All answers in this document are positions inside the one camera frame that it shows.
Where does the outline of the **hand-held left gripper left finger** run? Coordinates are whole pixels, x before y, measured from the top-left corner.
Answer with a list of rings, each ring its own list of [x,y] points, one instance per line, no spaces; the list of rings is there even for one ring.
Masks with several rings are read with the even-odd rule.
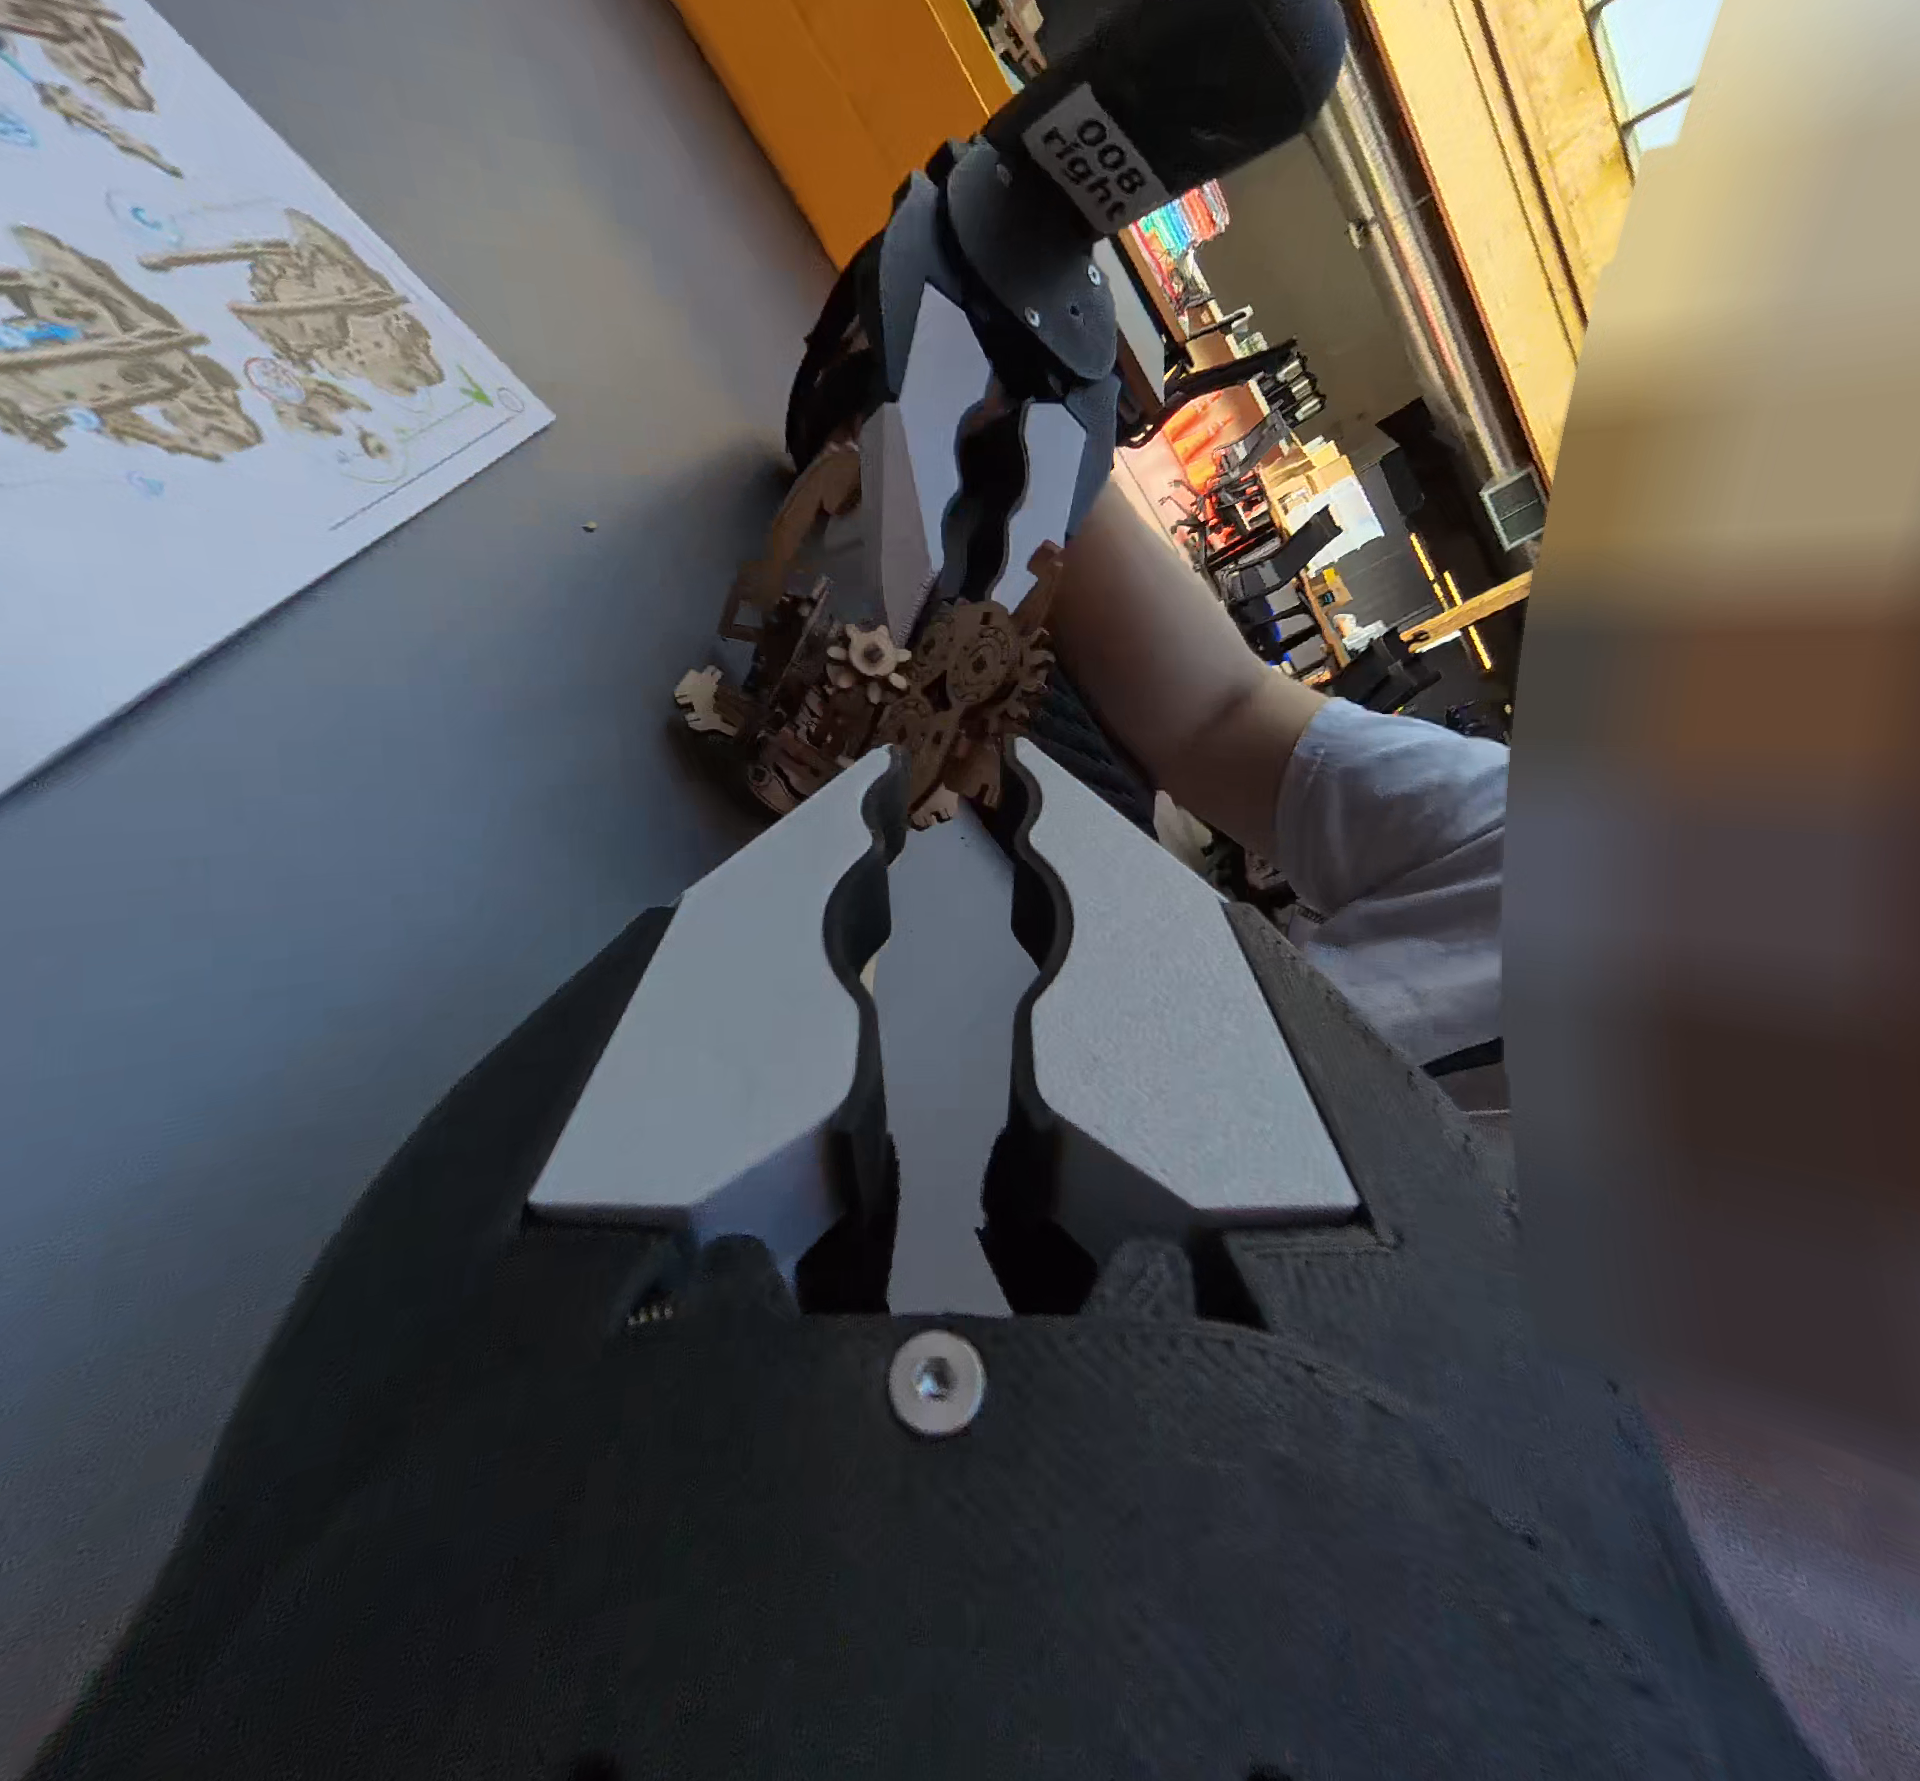
[[[531,1184],[531,1215],[885,1249],[877,1009],[905,754],[880,747],[688,886]]]

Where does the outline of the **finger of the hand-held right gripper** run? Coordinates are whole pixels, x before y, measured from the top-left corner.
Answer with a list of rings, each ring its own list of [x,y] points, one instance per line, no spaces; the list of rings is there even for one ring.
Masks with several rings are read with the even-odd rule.
[[[862,509],[880,611],[923,611],[947,561],[957,500],[957,439],[986,397],[990,366],[963,311],[921,289],[901,394],[860,432]]]
[[[1067,546],[1108,483],[1116,387],[984,401],[959,430],[959,598],[1020,604],[1042,546]]]

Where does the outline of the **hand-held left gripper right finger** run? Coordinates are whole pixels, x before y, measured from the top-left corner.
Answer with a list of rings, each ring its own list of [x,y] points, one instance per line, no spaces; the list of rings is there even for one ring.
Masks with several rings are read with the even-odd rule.
[[[981,1186],[995,1266],[1101,1266],[1134,1240],[1344,1228],[1360,1193],[1228,907],[1067,768],[1013,744],[1005,1122]]]

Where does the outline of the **wooden gear model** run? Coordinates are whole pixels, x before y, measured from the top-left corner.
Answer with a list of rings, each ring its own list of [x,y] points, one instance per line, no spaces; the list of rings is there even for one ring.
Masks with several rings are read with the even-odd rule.
[[[1048,614],[1065,551],[1042,545],[1013,607],[995,600],[931,610],[905,644],[880,623],[854,623],[831,602],[828,576],[755,607],[744,629],[727,604],[727,641],[750,648],[741,681],[721,665],[688,669],[675,685],[684,726],[730,751],[744,790],[791,813],[867,754],[909,758],[909,819],[925,830],[966,803],[995,809],[1000,755],[1025,735],[1048,687]]]

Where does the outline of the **person's right forearm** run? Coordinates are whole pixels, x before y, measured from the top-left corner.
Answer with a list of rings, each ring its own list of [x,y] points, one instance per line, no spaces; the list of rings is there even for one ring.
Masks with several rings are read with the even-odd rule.
[[[1151,786],[1280,869],[1280,790],[1327,700],[1260,661],[1113,480],[1068,541],[1051,635],[1074,689]]]

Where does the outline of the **white assembly instruction booklet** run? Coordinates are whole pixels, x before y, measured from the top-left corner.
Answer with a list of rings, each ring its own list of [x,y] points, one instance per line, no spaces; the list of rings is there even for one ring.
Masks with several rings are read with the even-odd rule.
[[[3,793],[551,408],[150,0],[2,0]]]

